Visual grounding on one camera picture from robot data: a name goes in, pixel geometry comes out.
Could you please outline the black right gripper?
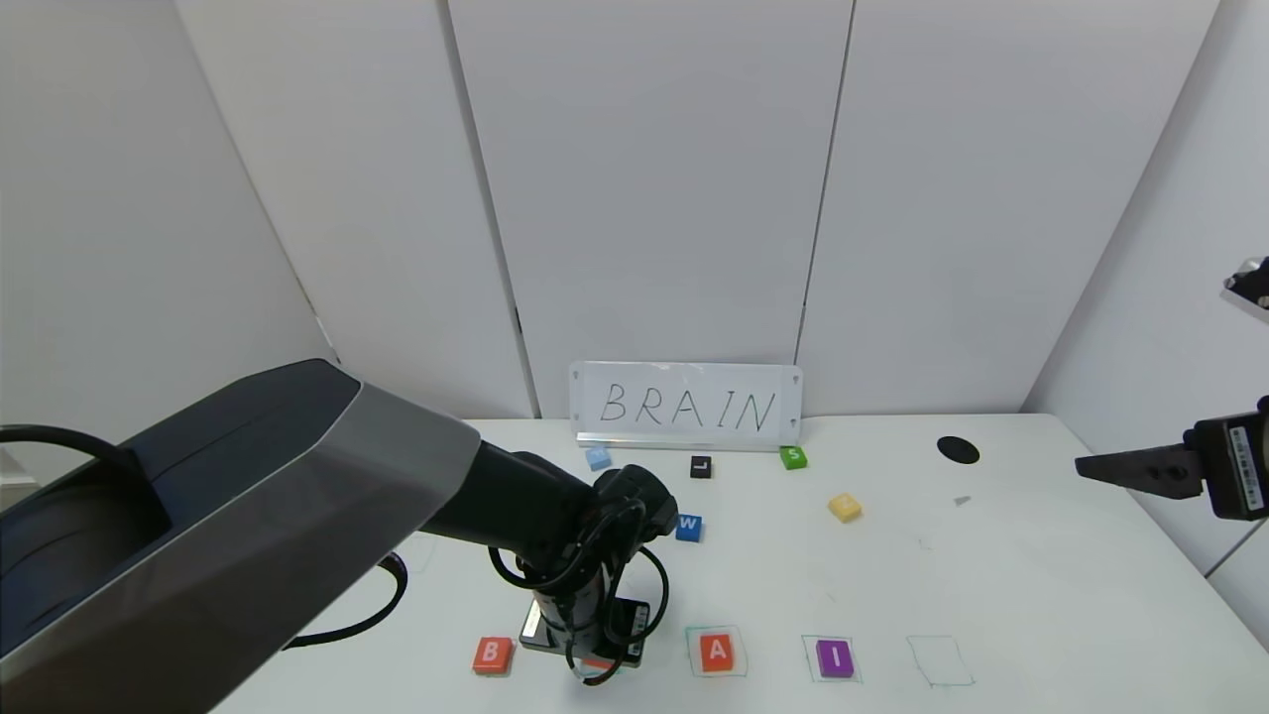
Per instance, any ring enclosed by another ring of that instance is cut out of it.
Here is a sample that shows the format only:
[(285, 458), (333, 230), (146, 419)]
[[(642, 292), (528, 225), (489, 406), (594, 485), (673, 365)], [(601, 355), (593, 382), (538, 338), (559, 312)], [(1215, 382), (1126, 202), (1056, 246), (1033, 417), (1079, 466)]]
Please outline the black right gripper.
[(1216, 517), (1253, 523), (1268, 515), (1268, 397), (1254, 412), (1197, 421), (1183, 443), (1099, 453), (1074, 462), (1085, 479), (1161, 498), (1197, 498), (1206, 488)]

